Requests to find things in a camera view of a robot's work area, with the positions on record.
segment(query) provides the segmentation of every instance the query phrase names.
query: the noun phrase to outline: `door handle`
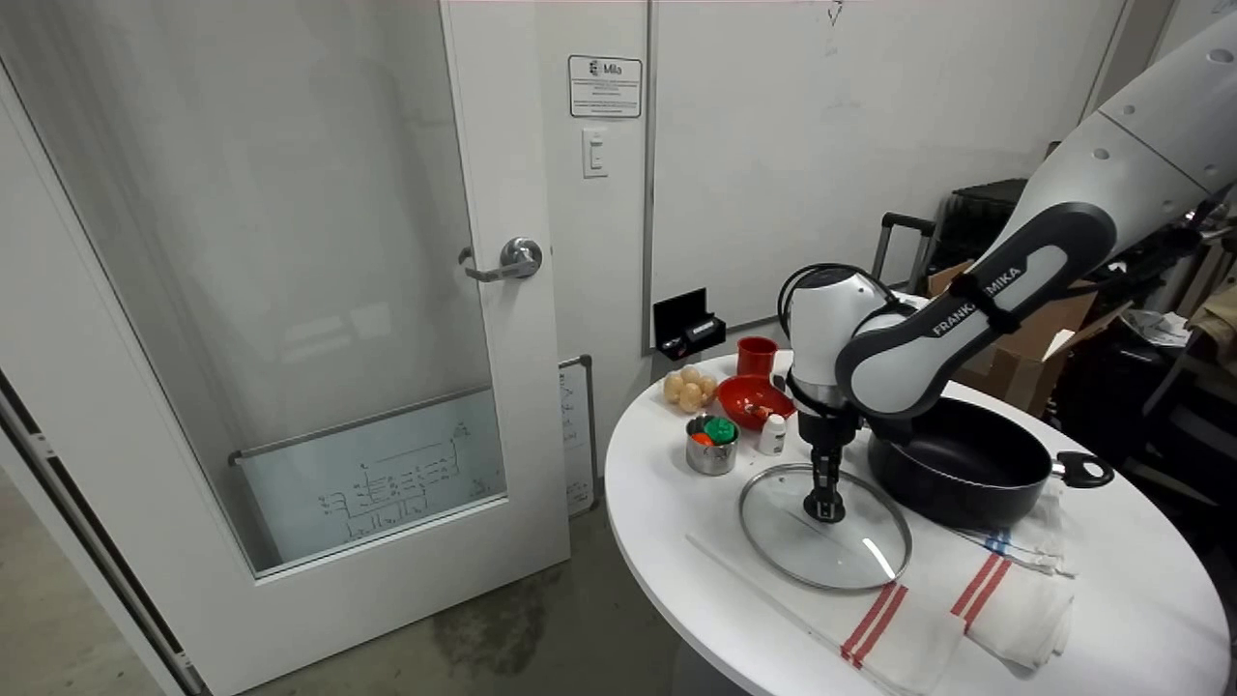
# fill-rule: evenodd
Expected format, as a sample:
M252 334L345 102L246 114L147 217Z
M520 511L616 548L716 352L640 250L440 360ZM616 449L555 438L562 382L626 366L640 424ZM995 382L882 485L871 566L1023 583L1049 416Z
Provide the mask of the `door handle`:
M474 282L534 279L540 270L540 248L534 241L510 241L489 270L479 270L470 248L462 248L460 267Z

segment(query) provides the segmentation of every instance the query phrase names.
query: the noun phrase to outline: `round white table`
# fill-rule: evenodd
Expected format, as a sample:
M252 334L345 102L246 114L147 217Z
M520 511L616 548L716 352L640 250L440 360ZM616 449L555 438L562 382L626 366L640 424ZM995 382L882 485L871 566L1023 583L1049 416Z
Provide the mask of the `round white table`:
M708 360L698 371L725 379L734 355ZM1020 420L1050 454L1080 449L997 398L953 382L948 396ZM848 469L860 454L867 433L848 449ZM809 464L809 444L797 433L782 458L760 458L747 442L734 472L696 474L684 464L684 416L661 401L661 382L654 382L626 406L605 449L605 511L620 548L667 628L747 691L877 691L833 646L809 633L790 615L791 609L782 612L760 589L725 578L690 538L719 534L719 514L738 518L738 493L769 464L791 460ZM1122 474L1098 493L1065 493L1058 503L1080 529L1065 654L1037 677L1014 677L979 646L961 646L937 691L1220 691L1228 682L1224 609L1177 529Z

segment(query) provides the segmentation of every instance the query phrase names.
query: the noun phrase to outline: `concrete floor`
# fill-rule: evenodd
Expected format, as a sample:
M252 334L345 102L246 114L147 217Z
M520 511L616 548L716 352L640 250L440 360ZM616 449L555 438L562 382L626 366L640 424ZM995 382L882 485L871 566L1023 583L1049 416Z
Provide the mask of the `concrete floor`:
M153 696L153 682L0 474L0 691ZM649 609L603 511L572 518L572 561L479 596L256 696L738 696Z

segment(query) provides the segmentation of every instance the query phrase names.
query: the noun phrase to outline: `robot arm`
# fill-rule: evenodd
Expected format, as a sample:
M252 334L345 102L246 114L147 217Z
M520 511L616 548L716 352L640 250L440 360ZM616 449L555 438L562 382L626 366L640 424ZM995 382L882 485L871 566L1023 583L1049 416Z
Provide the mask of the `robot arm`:
M871 420L926 409L966 355L1234 177L1237 10L1087 117L1040 164L997 245L918 313L893 313L867 275L803 275L790 297L797 398Z

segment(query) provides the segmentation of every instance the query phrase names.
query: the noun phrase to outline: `pan handle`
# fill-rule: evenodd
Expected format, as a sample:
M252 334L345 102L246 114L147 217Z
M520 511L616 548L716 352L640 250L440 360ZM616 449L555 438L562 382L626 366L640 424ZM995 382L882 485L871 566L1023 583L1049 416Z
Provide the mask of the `pan handle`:
M1092 454L1054 454L1050 472L1058 472L1065 487L1105 487L1114 480L1114 469Z

